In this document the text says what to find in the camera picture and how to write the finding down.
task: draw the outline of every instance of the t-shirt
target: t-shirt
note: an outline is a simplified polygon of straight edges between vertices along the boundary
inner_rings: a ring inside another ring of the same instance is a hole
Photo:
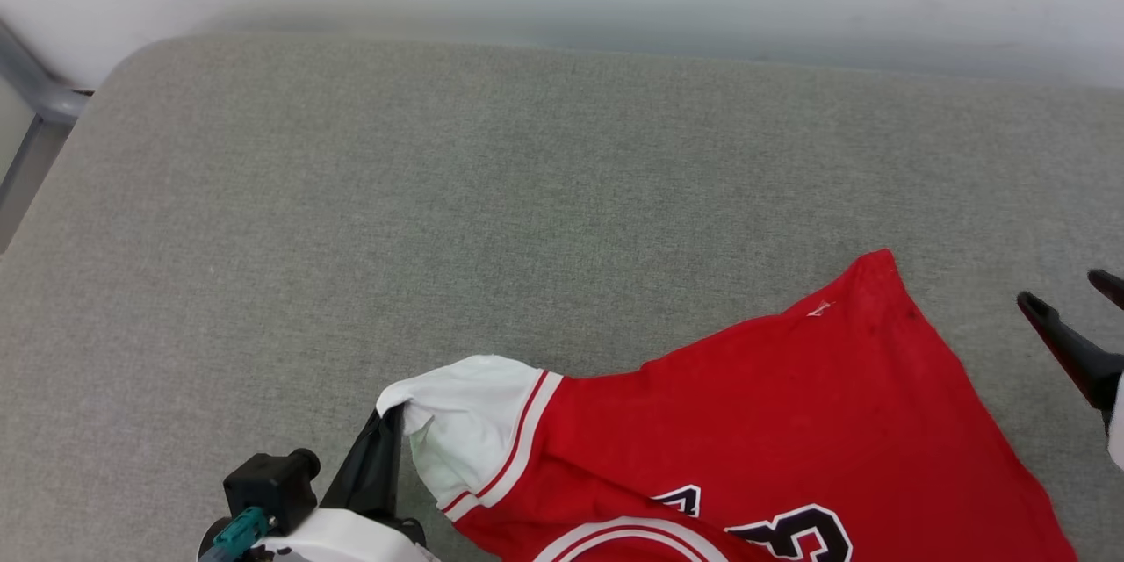
[[[438,506],[506,561],[1076,560],[888,251],[632,373],[473,356],[400,404]]]

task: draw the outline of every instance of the black and white lettering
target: black and white lettering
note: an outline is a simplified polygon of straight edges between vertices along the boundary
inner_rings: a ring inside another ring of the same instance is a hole
[[[767,546],[774,558],[786,560],[804,560],[799,538],[815,534],[819,538],[819,549],[808,554],[814,562],[851,562],[851,538],[843,529],[843,523],[834,511],[818,505],[806,505],[778,514],[772,520],[727,527],[726,531]]]
[[[652,497],[652,500],[674,507],[691,518],[698,518],[699,498],[701,496],[703,490],[698,486],[683,486],[678,490],[671,490],[668,493]]]

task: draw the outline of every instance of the gray table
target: gray table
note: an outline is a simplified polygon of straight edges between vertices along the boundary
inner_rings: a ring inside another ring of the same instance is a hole
[[[1086,561],[1124,474],[1015,309],[1124,350],[1124,93],[724,61],[221,35],[92,99],[0,262],[0,542],[188,555],[254,452],[333,472],[390,382],[473,353],[626,371],[864,251]],[[318,481],[323,492],[327,478]],[[448,561],[487,559],[404,468]]]

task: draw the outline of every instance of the number 3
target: number 3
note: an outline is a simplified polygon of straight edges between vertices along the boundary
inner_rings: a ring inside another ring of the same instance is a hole
[[[806,505],[778,514],[772,520],[726,527],[726,531],[747,542],[768,546],[773,558],[786,560],[804,560],[799,538],[816,534],[819,549],[812,551],[812,560],[851,562],[851,538],[843,529],[843,523],[840,523],[840,517],[834,511],[818,505]]]

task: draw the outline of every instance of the garment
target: garment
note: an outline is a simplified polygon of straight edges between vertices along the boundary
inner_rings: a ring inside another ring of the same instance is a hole
[[[620,375],[390,386],[438,506],[513,562],[1076,560],[888,251]]]

